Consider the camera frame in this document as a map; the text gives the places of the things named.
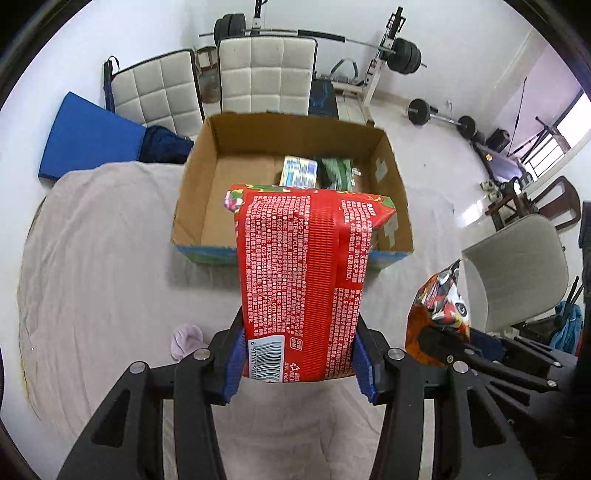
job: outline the beige bedsheet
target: beige bedsheet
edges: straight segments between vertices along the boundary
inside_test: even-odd
[[[178,325],[198,325],[210,340],[240,306],[235,267],[192,264],[170,242],[182,173],[140,163],[70,173],[31,228],[18,291],[28,394],[39,418],[71,442],[129,364],[172,363]],[[415,253],[368,274],[361,307],[392,346],[404,344],[418,288],[461,254],[452,205],[412,188],[408,200]],[[384,414],[354,377],[243,378],[230,405],[213,411],[228,478],[259,480],[368,478]],[[168,402],[164,417],[165,472],[173,478]]]

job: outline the brown wooden chair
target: brown wooden chair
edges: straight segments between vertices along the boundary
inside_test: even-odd
[[[560,176],[548,185],[548,187],[533,200],[533,203],[539,205],[540,200],[547,196],[558,185],[563,186],[564,193],[551,202],[548,202],[543,207],[538,207],[538,213],[545,216],[548,220],[554,220],[563,213],[573,212],[573,219],[556,225],[556,230],[560,232],[569,226],[575,225],[581,220],[581,200],[579,199],[579,194],[573,187],[573,184],[571,184],[566,177]]]

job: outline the crumpled cloth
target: crumpled cloth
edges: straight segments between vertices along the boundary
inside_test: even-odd
[[[196,325],[181,325],[174,331],[173,340],[170,342],[170,355],[180,362],[195,350],[207,348],[203,341],[203,332]]]

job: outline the cardboard box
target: cardboard box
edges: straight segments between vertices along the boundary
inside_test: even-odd
[[[350,158],[360,192],[387,195],[396,214],[378,231],[370,268],[384,268],[413,251],[408,203],[383,130],[318,116],[221,113],[207,119],[191,151],[174,216],[172,240],[203,264],[236,264],[234,214],[224,207],[234,183],[278,185],[286,155]]]

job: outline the barbell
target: barbell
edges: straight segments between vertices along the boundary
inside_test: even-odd
[[[413,125],[424,125],[431,118],[435,118],[436,120],[442,120],[444,122],[454,124],[457,128],[457,131],[460,132],[460,135],[467,140],[471,140],[476,135],[476,122],[471,116],[464,115],[458,120],[453,120],[451,118],[438,115],[437,113],[438,110],[435,107],[430,106],[425,100],[421,98],[415,98],[412,102],[410,102],[407,108],[408,119],[413,123]]]
[[[404,38],[396,38],[392,44],[392,48],[386,48],[382,45],[367,43],[352,38],[346,38],[343,35],[336,35],[333,33],[320,32],[316,30],[288,30],[284,28],[246,28],[246,17],[244,14],[226,14],[222,18],[216,20],[213,32],[202,33],[199,37],[211,37],[216,46],[220,41],[228,37],[240,37],[249,33],[281,33],[293,34],[298,37],[314,37],[324,38],[325,40],[337,41],[340,43],[350,42],[364,47],[375,48],[384,52],[383,60],[386,60],[388,68],[394,72],[408,75],[415,73],[419,67],[426,67],[422,63],[421,51],[418,47]]]

